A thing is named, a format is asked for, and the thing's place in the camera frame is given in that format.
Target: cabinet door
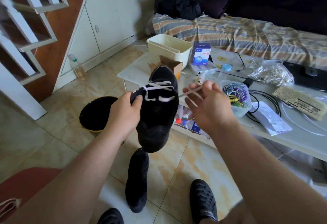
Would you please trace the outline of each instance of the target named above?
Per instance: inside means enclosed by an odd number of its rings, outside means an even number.
[[[72,45],[68,54],[75,54],[79,62],[84,63],[100,53],[93,30],[87,16],[85,8],[83,8],[77,29],[73,38]],[[69,59],[66,58],[63,66],[62,74],[71,70]]]
[[[120,25],[124,39],[141,32],[148,20],[144,17],[153,10],[154,0],[117,0]]]
[[[116,0],[86,0],[85,7],[100,52],[124,40]]]

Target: black trash bin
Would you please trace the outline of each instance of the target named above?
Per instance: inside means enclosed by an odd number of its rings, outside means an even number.
[[[93,136],[98,136],[107,124],[115,97],[101,97],[89,102],[80,113],[80,124]]]

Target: beige plastic bin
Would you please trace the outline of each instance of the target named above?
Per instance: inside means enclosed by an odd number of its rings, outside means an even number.
[[[192,53],[193,43],[166,34],[153,36],[146,41],[154,63],[160,60],[159,55],[163,55],[174,61],[183,62],[182,69],[186,67]]]

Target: black bag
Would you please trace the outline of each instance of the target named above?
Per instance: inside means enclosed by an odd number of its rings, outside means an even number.
[[[201,15],[201,7],[198,0],[156,0],[154,12],[172,18],[193,20]]]

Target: black sneaker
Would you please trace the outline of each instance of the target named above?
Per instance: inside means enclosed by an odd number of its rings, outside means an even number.
[[[166,144],[178,109],[177,79],[167,66],[155,69],[146,86],[132,94],[143,96],[141,120],[136,130],[142,148],[148,153],[159,151]]]
[[[215,197],[205,181],[195,179],[192,182],[190,188],[190,205],[193,224],[199,224],[205,218],[218,221]]]
[[[148,169],[149,155],[139,148],[130,158],[125,188],[126,201],[134,213],[140,213],[146,204]]]
[[[111,208],[101,215],[98,224],[124,224],[124,220],[118,209]]]

